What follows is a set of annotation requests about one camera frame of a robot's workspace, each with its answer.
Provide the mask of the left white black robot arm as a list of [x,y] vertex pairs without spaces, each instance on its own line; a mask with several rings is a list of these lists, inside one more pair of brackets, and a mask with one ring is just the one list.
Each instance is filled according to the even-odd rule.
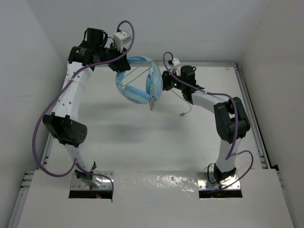
[[87,137],[87,126],[78,122],[78,110],[85,86],[95,67],[108,65],[113,71],[129,70],[126,44],[133,45],[134,33],[128,34],[117,29],[112,43],[106,46],[108,34],[101,29],[87,28],[78,46],[72,47],[67,60],[67,72],[63,88],[39,118],[53,138],[65,147],[75,175],[86,186],[98,189],[105,180],[97,171],[96,163],[89,152],[82,149]]

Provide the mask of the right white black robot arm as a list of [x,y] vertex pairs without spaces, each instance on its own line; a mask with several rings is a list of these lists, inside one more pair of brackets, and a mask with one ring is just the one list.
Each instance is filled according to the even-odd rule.
[[219,184],[235,175],[236,156],[242,153],[238,151],[238,147],[251,125],[239,97],[208,92],[197,84],[195,71],[196,67],[193,66],[182,66],[179,75],[172,69],[163,71],[163,90],[176,88],[181,91],[187,102],[214,114],[216,130],[220,137],[220,150],[213,165],[213,176]]

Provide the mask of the light blue headphones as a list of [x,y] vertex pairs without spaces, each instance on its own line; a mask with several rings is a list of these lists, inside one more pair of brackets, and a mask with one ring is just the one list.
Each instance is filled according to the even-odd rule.
[[154,110],[163,88],[158,64],[145,56],[135,56],[127,60],[129,65],[146,63],[148,66],[141,73],[135,72],[137,67],[117,73],[116,88],[127,100],[138,105],[148,105],[150,111]]

